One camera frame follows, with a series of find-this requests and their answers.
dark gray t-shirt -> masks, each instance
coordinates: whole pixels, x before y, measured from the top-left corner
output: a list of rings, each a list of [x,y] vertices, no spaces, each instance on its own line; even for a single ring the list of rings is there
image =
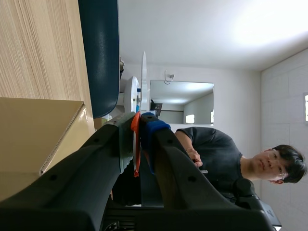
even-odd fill
[[[222,194],[231,193],[233,183],[242,178],[240,159],[243,156],[227,134],[214,128],[191,127],[178,129],[191,140],[207,170],[206,178]]]

white ceiling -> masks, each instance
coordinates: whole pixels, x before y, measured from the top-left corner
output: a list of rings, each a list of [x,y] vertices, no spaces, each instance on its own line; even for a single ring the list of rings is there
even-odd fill
[[[264,70],[308,47],[308,0],[119,0],[124,62]]]
[[[212,83],[176,82],[165,84],[160,80],[152,80],[150,98],[155,103],[185,105],[193,100],[213,92]]]

mirror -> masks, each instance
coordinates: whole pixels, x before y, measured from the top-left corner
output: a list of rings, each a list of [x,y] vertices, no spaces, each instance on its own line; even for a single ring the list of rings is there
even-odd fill
[[[168,124],[214,124],[214,84],[151,80],[151,111]]]

wood grain surface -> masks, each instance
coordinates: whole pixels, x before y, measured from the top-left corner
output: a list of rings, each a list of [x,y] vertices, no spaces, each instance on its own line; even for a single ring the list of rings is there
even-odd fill
[[[0,97],[84,101],[94,132],[77,0],[0,0]]]

black chair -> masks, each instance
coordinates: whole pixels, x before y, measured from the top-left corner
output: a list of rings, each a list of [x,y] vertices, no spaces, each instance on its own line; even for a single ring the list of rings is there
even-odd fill
[[[93,117],[110,113],[120,86],[117,0],[78,0]]]

